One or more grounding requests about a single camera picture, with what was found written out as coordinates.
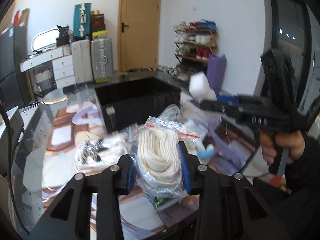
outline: coiled cotton webbing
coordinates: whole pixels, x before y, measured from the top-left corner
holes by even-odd
[[[144,181],[153,189],[174,190],[182,182],[178,135],[166,128],[144,128],[139,135],[138,162]]]

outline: shoe rack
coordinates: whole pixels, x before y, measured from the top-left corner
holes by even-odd
[[[182,33],[187,33],[187,34],[190,34],[190,35],[196,35],[196,34],[210,34],[211,37],[212,37],[212,44],[210,45],[204,45],[204,44],[197,44],[197,43],[193,43],[193,42],[175,42],[176,46],[178,47],[178,49],[180,49],[180,45],[192,45],[192,46],[195,46],[196,48],[204,48],[204,49],[209,49],[211,51],[211,54],[215,54],[217,53],[219,47],[218,47],[218,44],[217,44],[217,36],[218,36],[218,33],[217,32],[213,32],[212,30],[210,29],[193,29],[193,28],[185,28],[184,30],[178,30],[178,31],[175,31],[177,34],[179,32],[182,32]],[[175,54],[176,58],[180,61],[180,63],[182,63],[182,60],[181,58],[183,59],[189,59],[189,60],[193,60],[193,61],[198,61],[198,62],[202,62],[202,63],[205,63],[207,64],[208,61],[207,60],[203,60],[203,59],[198,59],[196,57],[188,57],[188,56],[185,56],[185,55],[180,55],[180,54]]]

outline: silver suitcase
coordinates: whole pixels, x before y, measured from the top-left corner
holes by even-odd
[[[107,35],[92,37],[91,59],[95,80],[113,75],[112,40]]]
[[[92,68],[90,60],[90,41],[75,41],[72,46],[72,64],[75,71],[76,83],[92,81]]]

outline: black window frame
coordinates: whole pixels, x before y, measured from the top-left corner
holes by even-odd
[[[301,66],[301,78],[299,85],[297,86],[297,101],[300,103],[305,87],[308,81],[308,75],[310,71],[311,64],[311,53],[312,53],[312,33],[311,33],[311,23],[309,17],[308,6],[304,0],[292,0],[295,3],[298,3],[302,7],[303,20],[304,20],[304,30],[305,30],[305,40],[304,40],[304,51],[303,51],[303,61]],[[277,0],[271,0],[271,9],[272,9],[272,40],[271,47],[279,47],[279,10]],[[265,80],[261,95],[267,96],[269,92],[268,81]]]

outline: wooden door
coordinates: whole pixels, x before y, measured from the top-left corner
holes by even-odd
[[[158,65],[160,0],[122,0],[121,70]]]

